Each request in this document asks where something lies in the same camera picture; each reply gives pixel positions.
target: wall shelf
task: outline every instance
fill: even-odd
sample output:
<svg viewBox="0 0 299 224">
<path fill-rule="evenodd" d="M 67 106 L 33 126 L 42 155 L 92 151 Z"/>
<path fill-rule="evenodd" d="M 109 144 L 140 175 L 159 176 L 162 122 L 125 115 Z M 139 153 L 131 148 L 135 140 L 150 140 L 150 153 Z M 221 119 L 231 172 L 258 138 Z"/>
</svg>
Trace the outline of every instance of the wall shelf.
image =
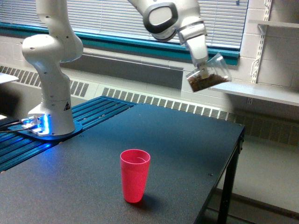
<svg viewBox="0 0 299 224">
<path fill-rule="evenodd" d="M 11 76 L 0 72 L 0 84 L 8 83 L 16 80 L 18 80 L 16 76 Z"/>
<path fill-rule="evenodd" d="M 289 22 L 274 22 L 274 21 L 263 21 L 263 20 L 249 20 L 249 23 L 256 23 L 260 28 L 262 34 L 265 34 L 266 27 L 281 27 L 281 28 L 299 28 L 299 23 L 289 23 Z"/>
<path fill-rule="evenodd" d="M 299 106 L 299 90 L 291 90 L 273 85 L 233 81 L 213 86 L 210 89 L 243 97 Z"/>
</svg>

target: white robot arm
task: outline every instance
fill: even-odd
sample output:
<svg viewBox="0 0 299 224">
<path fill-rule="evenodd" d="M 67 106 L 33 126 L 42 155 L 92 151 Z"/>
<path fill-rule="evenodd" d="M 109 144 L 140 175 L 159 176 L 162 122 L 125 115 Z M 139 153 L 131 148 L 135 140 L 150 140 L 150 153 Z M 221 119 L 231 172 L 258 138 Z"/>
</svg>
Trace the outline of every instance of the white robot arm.
<svg viewBox="0 0 299 224">
<path fill-rule="evenodd" d="M 206 28 L 196 0 L 128 0 L 143 16 L 146 29 L 166 42 L 178 33 L 180 43 L 190 50 L 196 68 L 208 60 Z"/>
<path fill-rule="evenodd" d="M 40 117 L 39 136 L 61 136 L 75 130 L 71 112 L 70 79 L 60 63 L 80 58 L 83 44 L 74 34 L 67 13 L 67 0 L 36 0 L 37 15 L 49 29 L 49 35 L 35 35 L 24 40 L 22 51 L 37 70 L 42 83 L 42 102 L 29 117 Z M 24 125 L 25 128 L 35 123 Z"/>
</svg>

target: window blinds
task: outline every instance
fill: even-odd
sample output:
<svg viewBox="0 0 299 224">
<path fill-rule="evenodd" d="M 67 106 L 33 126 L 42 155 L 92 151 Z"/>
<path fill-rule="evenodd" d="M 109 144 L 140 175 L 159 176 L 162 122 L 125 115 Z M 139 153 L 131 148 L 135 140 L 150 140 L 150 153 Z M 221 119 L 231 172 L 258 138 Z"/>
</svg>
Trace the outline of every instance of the window blinds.
<svg viewBox="0 0 299 224">
<path fill-rule="evenodd" d="M 248 0 L 198 2 L 208 32 L 207 44 L 239 49 Z M 68 10 L 75 31 L 154 40 L 127 0 L 68 0 Z M 0 21 L 44 27 L 36 15 L 35 0 L 0 0 Z"/>
</svg>

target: red cup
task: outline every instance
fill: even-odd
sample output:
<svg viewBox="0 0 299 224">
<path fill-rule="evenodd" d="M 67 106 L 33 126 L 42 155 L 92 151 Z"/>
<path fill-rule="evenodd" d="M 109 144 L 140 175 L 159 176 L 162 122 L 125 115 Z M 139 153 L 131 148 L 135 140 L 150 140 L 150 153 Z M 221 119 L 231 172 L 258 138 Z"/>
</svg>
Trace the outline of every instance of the red cup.
<svg viewBox="0 0 299 224">
<path fill-rule="evenodd" d="M 124 199 L 129 203 L 141 201 L 150 168 L 150 154 L 140 149 L 121 153 L 121 183 Z"/>
</svg>

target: blue metal rail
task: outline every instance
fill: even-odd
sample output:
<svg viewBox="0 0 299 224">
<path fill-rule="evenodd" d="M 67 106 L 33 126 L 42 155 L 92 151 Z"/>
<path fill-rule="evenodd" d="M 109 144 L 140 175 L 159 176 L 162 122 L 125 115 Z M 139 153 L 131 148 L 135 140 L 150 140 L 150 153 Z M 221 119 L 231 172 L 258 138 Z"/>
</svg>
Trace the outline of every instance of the blue metal rail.
<svg viewBox="0 0 299 224">
<path fill-rule="evenodd" d="M 73 118 L 81 122 L 83 131 L 91 128 L 136 104 L 98 97 L 72 108 Z M 34 140 L 17 133 L 0 134 L 0 172 L 57 145 L 58 142 Z"/>
</svg>

